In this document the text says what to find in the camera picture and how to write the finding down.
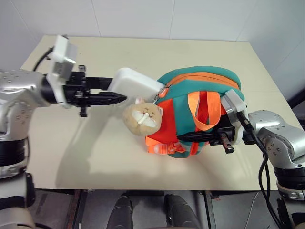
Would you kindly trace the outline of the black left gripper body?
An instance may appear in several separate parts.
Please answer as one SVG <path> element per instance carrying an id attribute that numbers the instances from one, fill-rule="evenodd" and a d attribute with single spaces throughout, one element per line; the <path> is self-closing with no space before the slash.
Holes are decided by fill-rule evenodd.
<path id="1" fill-rule="evenodd" d="M 63 86 L 66 101 L 69 105 L 80 108 L 80 117 L 87 117 L 87 108 L 91 107 L 91 89 L 86 77 L 86 66 L 79 65 L 78 71 L 72 72 Z"/>

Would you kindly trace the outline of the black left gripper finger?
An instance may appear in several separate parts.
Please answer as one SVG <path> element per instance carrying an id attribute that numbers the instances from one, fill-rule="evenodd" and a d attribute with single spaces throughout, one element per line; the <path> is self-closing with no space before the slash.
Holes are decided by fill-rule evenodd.
<path id="1" fill-rule="evenodd" d="M 88 89 L 107 90 L 111 82 L 112 82 L 112 78 L 86 77 L 86 86 Z"/>
<path id="2" fill-rule="evenodd" d="M 127 99 L 127 96 L 115 92 L 100 92 L 90 94 L 90 105 L 111 105 L 118 104 Z"/>

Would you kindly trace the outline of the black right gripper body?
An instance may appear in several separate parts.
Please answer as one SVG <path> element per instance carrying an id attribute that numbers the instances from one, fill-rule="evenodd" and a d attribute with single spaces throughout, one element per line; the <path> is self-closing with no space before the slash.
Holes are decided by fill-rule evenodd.
<path id="1" fill-rule="evenodd" d="M 235 127 L 230 123 L 228 116 L 221 116 L 219 123 L 213 128 L 213 138 L 209 141 L 211 146 L 222 145 L 227 154 L 234 152 L 233 140 Z"/>

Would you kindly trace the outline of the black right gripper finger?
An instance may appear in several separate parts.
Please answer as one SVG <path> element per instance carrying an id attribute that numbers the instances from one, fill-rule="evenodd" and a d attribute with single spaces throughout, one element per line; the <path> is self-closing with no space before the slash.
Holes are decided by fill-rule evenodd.
<path id="1" fill-rule="evenodd" d="M 215 139 L 214 132 L 194 131 L 178 135 L 177 139 L 184 142 L 209 142 Z"/>

